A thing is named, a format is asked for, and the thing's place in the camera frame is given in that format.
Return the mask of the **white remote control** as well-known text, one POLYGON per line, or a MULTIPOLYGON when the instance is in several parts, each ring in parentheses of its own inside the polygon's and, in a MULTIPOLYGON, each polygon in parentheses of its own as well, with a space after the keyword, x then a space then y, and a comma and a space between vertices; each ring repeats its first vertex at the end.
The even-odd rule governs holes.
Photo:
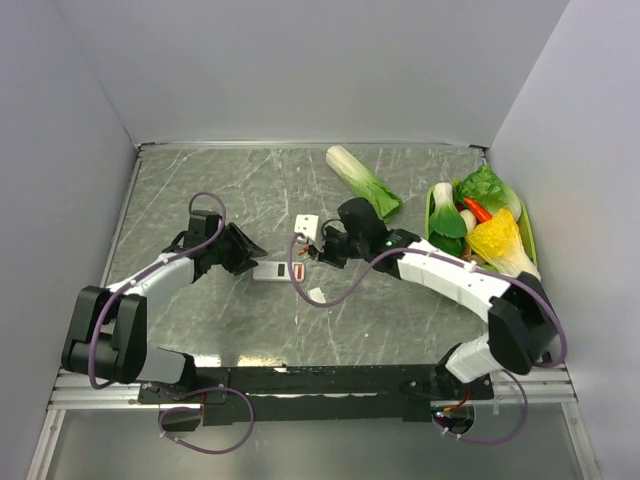
POLYGON ((264 282, 290 282, 291 278, 286 262, 260 261, 252 270, 255 281, 264 282))

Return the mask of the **white battery cover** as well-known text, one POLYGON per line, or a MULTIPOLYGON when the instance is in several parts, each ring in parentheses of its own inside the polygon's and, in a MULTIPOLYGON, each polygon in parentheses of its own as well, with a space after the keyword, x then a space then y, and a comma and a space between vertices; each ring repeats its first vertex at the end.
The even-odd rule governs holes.
POLYGON ((309 298, 321 305, 326 303, 326 297, 321 288, 316 287, 307 291, 309 298))

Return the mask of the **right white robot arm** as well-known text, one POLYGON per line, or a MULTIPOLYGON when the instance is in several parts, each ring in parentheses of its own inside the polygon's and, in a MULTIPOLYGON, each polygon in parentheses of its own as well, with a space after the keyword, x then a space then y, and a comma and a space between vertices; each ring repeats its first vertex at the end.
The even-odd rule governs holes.
POLYGON ((301 235, 316 261, 342 268, 350 259, 396 279, 427 287, 476 314, 485 334, 452 347, 441 359, 438 390, 459 398, 473 381, 506 370, 526 375, 543 366, 542 357, 562 337, 559 320, 538 278, 528 272, 515 277, 477 267, 437 250, 427 240, 403 229, 388 229, 364 198, 338 209, 340 228, 318 216, 297 216, 301 235))

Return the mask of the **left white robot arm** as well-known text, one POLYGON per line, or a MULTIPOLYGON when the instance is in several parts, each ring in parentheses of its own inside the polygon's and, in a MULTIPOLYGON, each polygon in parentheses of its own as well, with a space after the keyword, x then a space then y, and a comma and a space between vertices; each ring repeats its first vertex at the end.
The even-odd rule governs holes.
POLYGON ((92 385, 157 382, 176 402, 192 398, 198 387, 193 357, 151 347, 149 314, 213 266, 240 275, 267 252, 225 217, 204 210, 190 214, 154 263, 107 287, 87 286, 76 299, 61 367, 88 375, 92 385))

